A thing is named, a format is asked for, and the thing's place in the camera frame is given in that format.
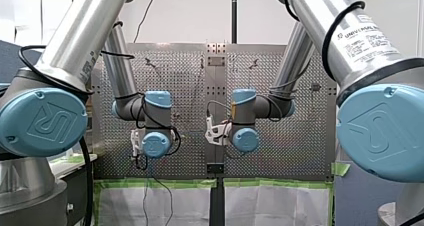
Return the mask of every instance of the vertical metal rail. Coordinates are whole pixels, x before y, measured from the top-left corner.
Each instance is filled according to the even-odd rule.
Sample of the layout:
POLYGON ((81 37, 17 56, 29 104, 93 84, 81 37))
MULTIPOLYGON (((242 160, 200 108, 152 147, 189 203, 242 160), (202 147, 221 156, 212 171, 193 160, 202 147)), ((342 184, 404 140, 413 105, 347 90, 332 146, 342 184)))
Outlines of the vertical metal rail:
POLYGON ((232 0, 231 3, 231 43, 237 43, 237 0, 232 0))

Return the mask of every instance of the light blue joint cap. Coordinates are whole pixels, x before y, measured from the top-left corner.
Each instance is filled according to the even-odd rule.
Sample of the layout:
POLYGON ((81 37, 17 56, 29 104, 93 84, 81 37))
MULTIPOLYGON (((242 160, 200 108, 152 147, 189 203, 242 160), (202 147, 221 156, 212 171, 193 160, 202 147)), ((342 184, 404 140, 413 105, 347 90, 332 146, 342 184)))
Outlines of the light blue joint cap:
POLYGON ((86 128, 84 104, 57 88, 26 91, 0 109, 0 145, 19 156, 60 154, 73 147, 86 128))
POLYGON ((243 104, 256 98, 255 89, 236 89, 233 91, 233 104, 243 104))
POLYGON ((168 137, 158 132, 148 133, 144 136, 142 144, 144 154, 149 158, 161 158, 171 147, 168 137))
POLYGON ((146 102, 159 108, 171 108, 171 94, 168 91, 147 91, 146 102))
POLYGON ((294 100, 291 101, 290 104, 290 110, 287 113, 286 117, 290 117, 294 114, 294 112, 296 112, 296 102, 294 100))
POLYGON ((251 128, 240 129, 233 135, 233 144, 241 152, 252 152, 259 146, 259 135, 251 128))
POLYGON ((118 114, 118 109, 116 108, 116 101, 113 101, 112 103, 112 115, 115 116, 115 118, 121 119, 118 114))
POLYGON ((340 107, 337 137, 361 168, 424 182, 424 90, 401 84, 360 89, 340 107))

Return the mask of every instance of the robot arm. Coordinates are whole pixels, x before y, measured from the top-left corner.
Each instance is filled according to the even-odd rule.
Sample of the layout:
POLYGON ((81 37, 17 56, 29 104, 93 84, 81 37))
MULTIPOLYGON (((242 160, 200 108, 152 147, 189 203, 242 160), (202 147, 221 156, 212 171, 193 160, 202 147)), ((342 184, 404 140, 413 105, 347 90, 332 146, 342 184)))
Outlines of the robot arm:
MULTIPOLYGON (((20 69, 0 98, 2 149, 11 155, 48 157, 78 142, 87 125, 85 85, 101 49, 126 51, 121 25, 115 21, 129 1, 74 1, 35 67, 20 69)), ((104 57, 116 97, 113 111, 124 120, 146 118, 146 155, 165 155, 172 142, 170 94, 153 91, 142 97, 129 60, 104 57)))
POLYGON ((351 0, 280 0, 292 6, 340 86, 337 137, 364 170, 402 182, 424 180, 424 59, 407 59, 351 0))
MULTIPOLYGON (((122 24, 115 23, 105 44, 105 51, 127 55, 122 24)), ((168 91, 147 91, 140 94, 129 57, 103 54, 105 66, 112 84, 115 102, 112 113, 126 121, 144 121, 143 135, 139 135, 143 153, 150 158, 165 156, 174 137, 171 132, 171 95, 168 91)))

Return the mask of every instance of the metal frame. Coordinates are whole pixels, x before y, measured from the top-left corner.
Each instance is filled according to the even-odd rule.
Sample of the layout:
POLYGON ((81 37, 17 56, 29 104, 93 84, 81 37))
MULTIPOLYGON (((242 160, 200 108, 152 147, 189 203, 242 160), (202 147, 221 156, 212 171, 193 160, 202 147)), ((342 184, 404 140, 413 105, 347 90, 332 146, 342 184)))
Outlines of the metal frame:
MULTIPOLYGON (((315 153, 318 157, 320 157, 319 162, 313 163, 314 160, 317 160, 317 158, 314 158, 316 156, 313 155, 312 158, 309 158, 311 163, 305 164, 303 168, 300 167, 298 169, 294 168, 294 170, 291 171, 284 171, 285 169, 283 166, 285 164, 282 163, 288 161, 285 157, 289 157, 289 154, 262 157, 264 155, 263 152, 262 154, 253 153, 241 160, 230 161, 225 159, 222 148, 206 144, 206 141, 204 140, 204 129, 206 102, 213 99, 223 103, 230 103, 235 75, 242 77, 237 82, 238 87, 255 86, 259 92, 263 94, 267 93, 267 89, 275 77, 274 71, 276 72, 278 70, 278 65, 282 59, 285 46, 209 44, 208 47, 208 45, 204 44, 129 44, 128 49, 129 52, 134 53, 138 58, 133 60, 132 64, 136 81, 138 82, 139 91, 144 91, 147 88, 163 90, 166 89, 163 86, 170 87, 173 96, 177 97, 174 100, 173 123, 180 129, 180 131, 184 131, 186 133, 186 138, 183 139, 182 148, 184 148, 185 143, 191 143, 191 145, 186 146, 190 149, 188 151, 183 150, 179 153, 179 155, 172 156, 173 158, 169 157, 167 159, 155 160, 155 164, 157 165, 167 165, 161 166, 162 168, 153 171, 156 177, 172 179, 270 177, 298 180, 332 180, 331 163, 334 161, 335 148, 336 85, 326 76, 324 70, 321 68, 321 59, 318 54, 313 56, 311 60, 311 68, 299 82, 299 92, 297 94, 300 105, 298 104, 297 107, 298 115, 284 120, 284 122, 280 124, 273 124, 265 120, 258 120, 259 129, 263 127, 270 127, 271 131, 279 132, 280 134, 284 130, 290 130, 290 128, 297 127, 298 131, 296 131, 296 137, 288 137, 286 140, 293 141, 298 140, 298 138, 308 138, 308 136, 310 136, 308 139, 310 147, 308 148, 296 148, 292 147, 293 145, 289 145, 289 147, 292 147, 292 153, 295 152, 295 150, 307 149, 306 151, 299 151, 299 154, 293 159, 299 160, 301 159, 302 154, 306 155, 315 153), (260 57, 260 60, 258 61, 259 67, 267 67, 268 71, 260 71, 262 69, 255 68, 254 70, 256 71, 252 73, 251 76, 246 77, 246 71, 243 71, 245 70, 243 67, 246 66, 246 61, 242 62, 240 60, 249 57, 254 58, 256 56, 260 57), (147 61, 144 60, 144 57, 152 57, 151 64, 154 65, 156 61, 156 63, 161 64, 160 67, 158 67, 161 69, 146 66, 147 61), (225 61, 224 66, 208 66, 209 57, 223 57, 225 61), (157 78, 155 70, 159 70, 163 73, 162 79, 157 78), (239 72, 238 74, 234 74, 232 70, 238 70, 239 72), (315 79, 317 82, 319 81, 321 87, 320 91, 313 92, 306 90, 308 88, 313 88, 311 83, 313 83, 315 79), (197 87, 193 86, 195 84, 193 83, 194 80, 198 81, 196 84, 197 87), (305 92, 307 95, 314 95, 315 101, 307 101, 305 98, 305 92), (301 124, 296 123, 296 120, 303 120, 304 122, 302 122, 304 127, 302 127, 301 124), (321 134, 308 135, 307 133, 309 133, 311 131, 310 129, 314 127, 316 129, 313 132, 319 131, 321 134), (325 152, 324 154, 319 154, 316 152, 317 150, 325 152), (259 159, 262 159, 264 162, 266 161, 266 163, 270 163, 273 160, 272 168, 257 168, 261 167, 261 165, 257 164, 259 159), (189 161, 194 162, 192 166, 196 167, 196 170, 184 166, 189 161), (218 168, 215 168, 214 170, 218 171, 211 171, 207 165, 217 166, 218 168), (223 174, 219 172, 219 166, 225 166, 223 174)), ((129 132, 128 127, 134 125, 133 122, 127 123, 119 121, 118 119, 111 119, 113 116, 111 116, 109 112, 111 109, 112 93, 110 84, 105 80, 107 80, 107 77, 105 76, 104 69, 102 69, 102 62, 100 61, 95 66, 92 75, 92 85, 93 90, 95 91, 95 95, 92 98, 93 146, 95 153, 100 156, 100 167, 103 167, 105 163, 107 164, 108 160, 112 160, 113 166, 120 167, 120 169, 117 171, 115 170, 114 172, 104 173, 101 172, 101 168, 96 167, 96 176, 100 178, 123 178, 128 176, 145 177, 146 174, 143 172, 129 170, 129 173, 127 173, 123 171, 123 168, 130 169, 131 167, 129 159, 125 158, 131 153, 129 134, 127 147, 122 146, 123 142, 119 143, 119 140, 117 139, 117 141, 114 141, 117 145, 114 145, 111 148, 111 145, 109 144, 109 148, 105 151, 105 135, 101 134, 102 129, 118 127, 119 130, 124 130, 120 131, 120 134, 122 134, 125 130, 129 132)), ((214 113, 216 122, 225 119, 227 116, 226 110, 223 108, 215 108, 213 105, 211 110, 212 113, 214 113)), ((266 131, 263 135, 264 138, 273 137, 266 131)), ((276 148, 277 143, 280 142, 273 142, 271 147, 276 148)))

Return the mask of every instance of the label sticker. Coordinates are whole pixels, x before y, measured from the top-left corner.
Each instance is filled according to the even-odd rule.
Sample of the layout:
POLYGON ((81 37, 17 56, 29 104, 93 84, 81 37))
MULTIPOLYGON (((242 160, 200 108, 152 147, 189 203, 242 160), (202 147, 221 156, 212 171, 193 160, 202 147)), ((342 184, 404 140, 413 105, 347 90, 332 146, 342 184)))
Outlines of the label sticker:
POLYGON ((81 68, 80 72, 80 80, 83 82, 87 82, 90 79, 91 71, 93 70, 94 65, 97 61, 97 55, 91 51, 90 55, 88 55, 87 61, 84 66, 81 68))
POLYGON ((374 23, 362 23, 335 32, 335 43, 353 63, 364 63, 380 55, 399 53, 374 23))

